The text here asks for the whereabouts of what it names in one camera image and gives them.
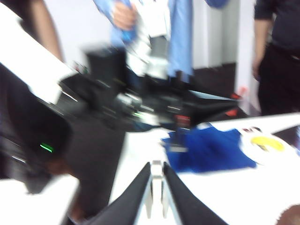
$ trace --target black shirt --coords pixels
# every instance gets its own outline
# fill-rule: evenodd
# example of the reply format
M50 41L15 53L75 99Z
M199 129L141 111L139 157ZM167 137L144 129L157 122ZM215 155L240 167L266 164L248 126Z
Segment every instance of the black shirt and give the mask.
M277 15L272 42L274 45L300 53L300 0L257 0L255 19L272 19Z

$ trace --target brown object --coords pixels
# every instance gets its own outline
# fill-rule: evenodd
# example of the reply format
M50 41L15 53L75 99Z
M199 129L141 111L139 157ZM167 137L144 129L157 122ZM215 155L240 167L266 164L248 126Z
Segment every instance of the brown object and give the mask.
M300 225L300 205L294 205L284 211L277 225Z

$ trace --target black pants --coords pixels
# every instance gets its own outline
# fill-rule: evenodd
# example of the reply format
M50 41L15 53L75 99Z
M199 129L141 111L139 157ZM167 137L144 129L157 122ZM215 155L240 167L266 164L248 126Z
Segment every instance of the black pants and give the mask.
M300 60L269 45L259 74L262 115L300 111Z

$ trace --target white plate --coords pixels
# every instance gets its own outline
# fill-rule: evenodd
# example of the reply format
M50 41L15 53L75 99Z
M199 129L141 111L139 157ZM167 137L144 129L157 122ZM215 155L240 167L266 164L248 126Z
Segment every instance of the white plate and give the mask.
M255 137L271 138L281 143L283 149L277 150L270 145L265 145L265 149L263 149L258 144L251 143L251 140ZM281 164L298 157L296 150L288 143L274 135L261 132L243 133L240 138L240 149L247 157L261 165Z

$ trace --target led light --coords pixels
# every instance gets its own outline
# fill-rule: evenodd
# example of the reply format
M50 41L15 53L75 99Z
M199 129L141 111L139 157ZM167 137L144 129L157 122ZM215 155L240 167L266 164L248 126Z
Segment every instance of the led light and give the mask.
M41 143L40 146L43 148L43 149L46 149L47 151L53 153L53 148L45 143Z

